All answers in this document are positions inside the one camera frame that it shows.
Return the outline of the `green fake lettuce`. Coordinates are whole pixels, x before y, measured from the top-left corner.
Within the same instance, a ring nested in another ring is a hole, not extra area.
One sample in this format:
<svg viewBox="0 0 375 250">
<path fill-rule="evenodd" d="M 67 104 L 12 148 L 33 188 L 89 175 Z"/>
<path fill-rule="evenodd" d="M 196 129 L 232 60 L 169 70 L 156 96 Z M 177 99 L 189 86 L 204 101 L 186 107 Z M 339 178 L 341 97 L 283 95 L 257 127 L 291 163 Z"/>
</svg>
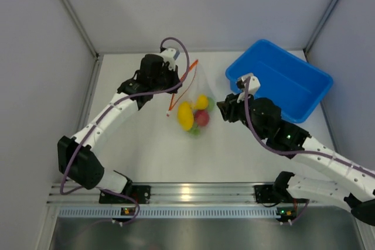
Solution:
<svg viewBox="0 0 375 250">
<path fill-rule="evenodd" d="M 208 106 L 206 108 L 206 111 L 212 112 L 216 106 L 215 100 L 212 99 L 211 97 L 208 97 L 207 100 L 208 100 Z"/>
</svg>

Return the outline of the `clear zip top bag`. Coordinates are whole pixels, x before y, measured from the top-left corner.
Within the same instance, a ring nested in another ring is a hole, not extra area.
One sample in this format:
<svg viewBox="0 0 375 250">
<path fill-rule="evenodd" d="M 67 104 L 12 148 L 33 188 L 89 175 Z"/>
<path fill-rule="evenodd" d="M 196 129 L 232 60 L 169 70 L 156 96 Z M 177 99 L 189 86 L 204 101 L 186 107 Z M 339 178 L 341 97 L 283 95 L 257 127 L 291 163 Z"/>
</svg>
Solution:
<svg viewBox="0 0 375 250">
<path fill-rule="evenodd" d="M 185 135 L 198 138 L 207 131 L 216 99 L 200 61 L 195 60 L 182 78 L 183 85 L 172 95 L 166 116 Z"/>
</svg>

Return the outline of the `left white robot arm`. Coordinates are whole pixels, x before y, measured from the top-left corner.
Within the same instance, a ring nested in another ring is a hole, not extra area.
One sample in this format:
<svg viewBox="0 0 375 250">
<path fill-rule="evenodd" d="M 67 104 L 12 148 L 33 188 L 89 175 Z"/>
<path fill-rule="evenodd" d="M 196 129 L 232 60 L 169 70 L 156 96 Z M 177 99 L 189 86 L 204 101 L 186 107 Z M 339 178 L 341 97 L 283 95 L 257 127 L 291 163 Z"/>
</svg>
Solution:
<svg viewBox="0 0 375 250">
<path fill-rule="evenodd" d="M 120 203 L 131 199 L 132 181 L 119 172 L 106 169 L 97 156 L 118 127 L 156 92 L 177 92 L 181 86 L 175 63 L 178 56 L 179 50 L 174 48 L 146 54 L 139 70 L 121 83 L 111 101 L 91 122 L 72 137 L 61 137 L 57 155 L 59 171 L 65 179 L 71 179 L 87 190 L 110 190 Z"/>
</svg>

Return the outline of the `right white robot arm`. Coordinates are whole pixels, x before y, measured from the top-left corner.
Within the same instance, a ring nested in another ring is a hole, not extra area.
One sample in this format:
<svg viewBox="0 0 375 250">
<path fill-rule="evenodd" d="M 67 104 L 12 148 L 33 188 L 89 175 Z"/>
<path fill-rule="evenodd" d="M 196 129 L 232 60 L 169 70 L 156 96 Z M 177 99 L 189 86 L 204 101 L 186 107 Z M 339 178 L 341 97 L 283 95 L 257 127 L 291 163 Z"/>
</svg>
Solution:
<svg viewBox="0 0 375 250">
<path fill-rule="evenodd" d="M 216 105 L 225 121 L 241 122 L 264 149 L 329 178 L 320 181 L 281 172 L 273 186 L 279 201 L 295 198 L 329 203 L 374 225 L 374 171 L 329 149 L 298 125 L 284 121 L 281 109 L 268 98 L 229 94 Z"/>
</svg>

